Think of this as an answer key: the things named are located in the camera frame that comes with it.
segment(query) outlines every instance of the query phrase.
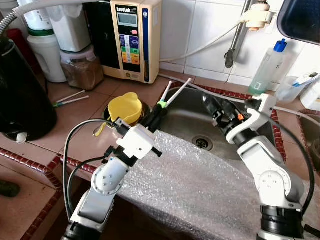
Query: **control button panel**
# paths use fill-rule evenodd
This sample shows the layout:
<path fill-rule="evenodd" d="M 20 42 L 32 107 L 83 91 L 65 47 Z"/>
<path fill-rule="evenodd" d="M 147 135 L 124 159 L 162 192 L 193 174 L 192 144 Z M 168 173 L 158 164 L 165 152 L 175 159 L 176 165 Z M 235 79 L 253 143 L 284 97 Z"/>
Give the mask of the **control button panel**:
<path fill-rule="evenodd" d="M 120 34 L 120 44 L 122 61 L 127 64 L 140 65 L 139 38 L 137 36 Z"/>

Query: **sink drain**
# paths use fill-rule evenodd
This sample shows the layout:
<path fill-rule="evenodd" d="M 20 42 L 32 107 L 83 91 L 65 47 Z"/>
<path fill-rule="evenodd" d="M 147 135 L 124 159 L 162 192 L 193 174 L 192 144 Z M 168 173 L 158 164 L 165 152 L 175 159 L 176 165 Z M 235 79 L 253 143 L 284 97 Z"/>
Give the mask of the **sink drain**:
<path fill-rule="evenodd" d="M 206 136 L 195 136 L 192 139 L 192 143 L 200 149 L 210 151 L 213 148 L 212 141 Z"/>

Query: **bubble wrap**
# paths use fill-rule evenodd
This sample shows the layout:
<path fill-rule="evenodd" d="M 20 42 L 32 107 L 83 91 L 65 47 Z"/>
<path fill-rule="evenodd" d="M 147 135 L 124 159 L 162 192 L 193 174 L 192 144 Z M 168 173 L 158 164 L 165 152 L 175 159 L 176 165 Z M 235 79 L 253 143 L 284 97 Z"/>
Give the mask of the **bubble wrap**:
<path fill-rule="evenodd" d="M 162 156 L 150 152 L 139 160 L 118 194 L 194 239 L 256 239 L 261 219 L 259 193 L 244 163 L 222 160 L 161 131 L 155 135 L 155 147 Z M 315 199 L 304 221 L 319 227 Z"/>

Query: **blue bottle cap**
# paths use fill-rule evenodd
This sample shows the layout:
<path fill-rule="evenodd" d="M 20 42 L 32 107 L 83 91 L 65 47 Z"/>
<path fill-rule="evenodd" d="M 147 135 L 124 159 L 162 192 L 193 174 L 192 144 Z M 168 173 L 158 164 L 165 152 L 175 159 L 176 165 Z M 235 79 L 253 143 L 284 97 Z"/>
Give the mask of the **blue bottle cap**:
<path fill-rule="evenodd" d="M 278 53 L 281 53 L 285 50 L 287 46 L 287 43 L 286 43 L 286 40 L 285 39 L 282 39 L 281 41 L 277 41 L 273 50 L 278 52 Z"/>

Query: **black kettle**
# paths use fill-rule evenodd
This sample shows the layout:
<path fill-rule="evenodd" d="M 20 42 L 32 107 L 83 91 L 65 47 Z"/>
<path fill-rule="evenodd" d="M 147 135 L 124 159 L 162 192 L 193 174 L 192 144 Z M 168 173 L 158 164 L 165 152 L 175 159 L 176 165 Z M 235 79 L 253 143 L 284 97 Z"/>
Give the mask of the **black kettle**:
<path fill-rule="evenodd" d="M 0 36 L 0 132 L 23 143 L 47 134 L 57 114 L 15 43 Z"/>

